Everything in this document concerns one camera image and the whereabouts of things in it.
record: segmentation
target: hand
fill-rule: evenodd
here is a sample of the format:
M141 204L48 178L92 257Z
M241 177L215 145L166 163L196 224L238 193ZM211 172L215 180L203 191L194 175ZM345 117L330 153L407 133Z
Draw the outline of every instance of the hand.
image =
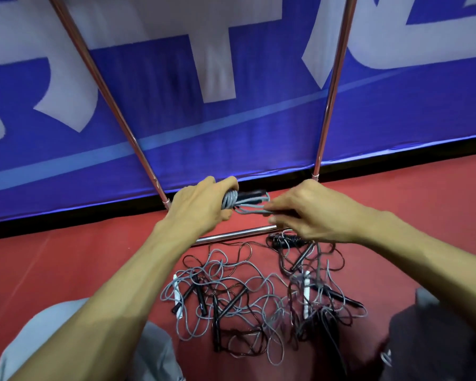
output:
M218 183L209 176L195 186L178 191L164 220L155 226L155 232L174 231L196 240L213 230L223 220L229 220L233 210L221 210L224 194L238 190L238 180L230 176Z
M264 209L295 210L300 218L276 214L268 221L293 229L304 239L343 243L359 242L376 211L312 179L266 203Z

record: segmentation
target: right hand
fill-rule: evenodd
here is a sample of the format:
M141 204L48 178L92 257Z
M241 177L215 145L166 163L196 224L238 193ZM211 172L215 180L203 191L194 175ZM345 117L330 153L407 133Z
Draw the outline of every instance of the right hand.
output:
M269 223L287 227L306 240L358 243L376 210L308 179L264 205L269 211L295 210L300 218L274 214Z

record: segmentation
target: gray jump rope cord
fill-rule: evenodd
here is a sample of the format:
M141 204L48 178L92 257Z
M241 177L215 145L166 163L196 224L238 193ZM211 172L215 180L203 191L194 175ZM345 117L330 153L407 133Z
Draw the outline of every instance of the gray jump rope cord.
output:
M290 230L285 230L284 232L282 232L282 236L284 236L285 233L289 232L289 231ZM248 245L248 247L250 248L250 250L252 252L252 246L250 244L246 243L246 242L244 242L244 244ZM285 254L286 256L287 256L287 254L289 254L290 249L288 248L287 250L288 251ZM310 258L310 256L313 254L314 251L316 251L316 249L311 251L310 254L307 256L307 258ZM212 260L211 257L215 253L221 254L224 259L221 259L221 260L215 260L214 259L214 260ZM252 266L259 273L259 275L258 276L253 276L245 282L243 282L242 280L240 280L238 278L235 278L235 277L224 277L224 270L225 269L238 267L238 266L242 266L242 265ZM312 309L310 311L310 314L309 314L309 318L312 317L315 313L326 311L326 310L327 311L340 312L341 310L343 310L343 308L345 306L346 298L344 297L342 289L331 278L331 272L329 270L329 260L326 261L326 270L325 271L326 271L326 275L325 275L325 279L324 279L323 282L327 282L327 280L329 280L329 283L327 284L327 286L330 287L330 285L333 284L338 289L338 291L342 294L344 301L343 301L341 307L339 307L338 309L335 309L335 310L331 309L330 307L326 306L325 303L323 303L323 300L324 300L323 297L325 295L323 294L323 289L319 288L318 291L317 291L317 296L315 297L314 300L312 300L310 302L311 302L311 305L321 306L321 309L316 310L314 307L312 307ZM281 296L275 294L275 287L274 287L274 284L272 282L272 278L277 278L277 280L280 281L282 283L282 285L287 288L287 284L286 284L286 282L284 282L282 277L280 277L276 273L272 273L272 274L265 277L260 272L260 270L252 262L249 262L249 261L240 261L240 262L237 262L237 263L234 263L234 264L230 264L227 255L220 249L213 249L209 253L207 261L202 266L193 267L193 268L186 269L186 270L178 270L176 272L177 279L171 281L164 288L164 290L160 294L160 299L162 301L175 301L175 302L181 302L182 303L182 318L179 319L179 320L177 319L177 323L176 323L176 331L177 331L179 339L182 340L182 341L188 341L188 340L191 340L193 338L203 336L208 331L209 326L210 326L210 322L213 319L213 317L210 316L210 315L212 315L213 303L211 302L211 299L210 299L211 297L207 296L206 299L205 299L205 302L207 304L207 308L208 308L208 311L209 311L209 316L203 317L200 313L200 307L198 306L195 310L195 313L196 313L196 316L197 316L197 321L196 321L195 327L191 330L191 328L189 327L189 324L188 324L188 319L187 319L188 310L187 310L187 307L183 304L183 299L181 299L181 300L176 300L175 299L176 284L179 284L180 282L184 282L188 286L190 286L192 283L194 283L193 282L193 275L198 274L198 273L204 273L207 278L210 278L209 282L201 282L200 285L213 284L216 289L218 288L218 286L222 286L223 288L227 289L226 286L223 283L224 281L227 281L227 280L232 280L234 282L241 283L242 285L247 287L247 289L249 290L250 293L258 292L258 291L260 291L261 288L263 288L266 285L267 293L265 295L260 296L254 302L249 304L249 307L250 307L250 309L252 310L252 312L254 314L259 314L260 320L263 321L262 326L263 326L263 329L264 329L265 333L267 333L267 357L268 357L268 361L272 365L280 365L281 362L283 361L285 350L284 350L284 341L282 340L281 336L279 335L278 329L279 329L282 321L284 320L285 315L289 314L290 312L287 308L287 305L285 304L285 301L287 300L287 296L281 297ZM262 280L262 282L256 288L251 288L249 286L249 282L254 280L254 279L260 279L260 280ZM304 281L304 279L305 279L305 274L297 274L297 275L293 275L291 277L291 280L300 280L302 282ZM297 296L299 294L298 294L298 292L293 292L292 295ZM231 299L232 299L232 295L229 291L227 291L226 293L223 293L222 297L218 298L219 301L223 301L225 303L230 302ZM267 309L268 301L271 300L271 299L274 302L275 309L274 309L273 313L268 315L266 309ZM302 297L302 299L300 299L299 297L296 297L295 299L300 304L303 304L303 302L304 302L303 297ZM350 315L350 316L349 315L343 315L343 316L340 316L340 318L349 318L349 317L362 318L362 317L365 317L365 316L368 315L367 309L364 308L364 312L365 312L364 314L359 314L359 315ZM250 314L250 313L251 312L249 311L248 307L246 305L243 305L242 304L242 299L240 299L234 305L234 307L232 307L231 310L229 310L229 313L226 314L224 317L225 318L232 318L234 316L237 316L237 317L240 317L242 320L244 320L250 326L256 327L255 321L251 322L246 317L246 315ZM327 315L330 315L332 318L335 318L335 316L331 313L328 313ZM184 321L185 330L188 333L188 337L186 335L183 335L180 332L179 323L182 320L185 320ZM203 330L200 333L197 333L197 331L199 330L200 323L203 323L204 327L203 327ZM255 337L254 343L252 345L252 347L254 347L255 344L257 343L257 341L260 338L260 333L251 333L250 336ZM233 339L234 339L234 336L230 338L230 340L228 342L229 346L231 346ZM276 363L273 362L273 360L271 359L271 354L270 354L270 349L271 349L272 342L278 344L281 348L281 358ZM236 357L236 358L241 358L239 356L234 355L233 353L231 353L231 355Z
M224 198L222 199L222 210L234 209L238 214L273 214L271 211L264 210L263 205L257 205L258 200L262 202L269 202L269 194L263 195L261 197L247 198L242 200L238 199L238 191L230 190L226 192Z

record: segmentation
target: light blue stripe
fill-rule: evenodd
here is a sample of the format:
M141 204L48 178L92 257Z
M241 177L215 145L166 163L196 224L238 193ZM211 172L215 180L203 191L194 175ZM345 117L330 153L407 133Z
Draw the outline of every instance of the light blue stripe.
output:
M361 87L381 79L395 76L404 70L394 70L385 72L381 75L372 76L366 79L343 84L338 87L339 92L349 89ZM249 120L264 117L276 112L281 112L301 106L308 102L322 99L328 95L328 90L322 90L310 95L297 97L271 104L269 106L244 111L238 114L229 115L223 118L205 121L200 124L166 131L162 134L148 136L139 140L143 150L151 150L166 144L179 142L180 140L190 139L201 134L207 134L222 128L231 127L232 125L244 123ZM120 159L122 157L132 155L134 151L127 142L115 144L113 146L97 148L95 150L81 152L74 155L59 157L56 159L41 161L28 166L16 167L9 170L0 171L0 190L16 187L22 184L35 182L37 180L50 178L65 174L67 172L76 171L85 167L95 166L107 161Z

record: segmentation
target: jump rope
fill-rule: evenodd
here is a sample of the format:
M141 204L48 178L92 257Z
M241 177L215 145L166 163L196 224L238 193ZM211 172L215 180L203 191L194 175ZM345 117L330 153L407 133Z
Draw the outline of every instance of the jump rope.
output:
M224 196L222 208L233 208L240 214L271 213L260 204L266 201L269 195L264 191L230 191ZM236 262L229 262L227 254L215 245L237 246ZM250 261L253 246L266 248L278 256L281 275L261 273ZM335 253L342 263L332 268L328 257ZM363 318L368 312L362 303L344 296L331 277L331 272L345 266L344 256L335 244L324 251L319 243L284 230L268 235L265 244L249 241L209 245L205 262L194 255L185 255L182 263L185 269L176 272L176 279L160 295L162 301L175 302L172 312L177 315L180 340L202 337L211 330L214 351L228 352L235 358L266 353L272 365L280 365L285 345L297 349L299 342L310 340L316 331L322 330L326 345L331 346L345 373L336 324L351 326L354 318ZM251 270L256 275L245 281L238 278L239 272L250 275ZM285 288L285 293L282 290L285 295L279 295L276 291L279 288ZM194 293L199 305L191 311L196 318L191 327L186 301ZM353 314L351 308L361 312ZM222 327L228 325L244 327Z

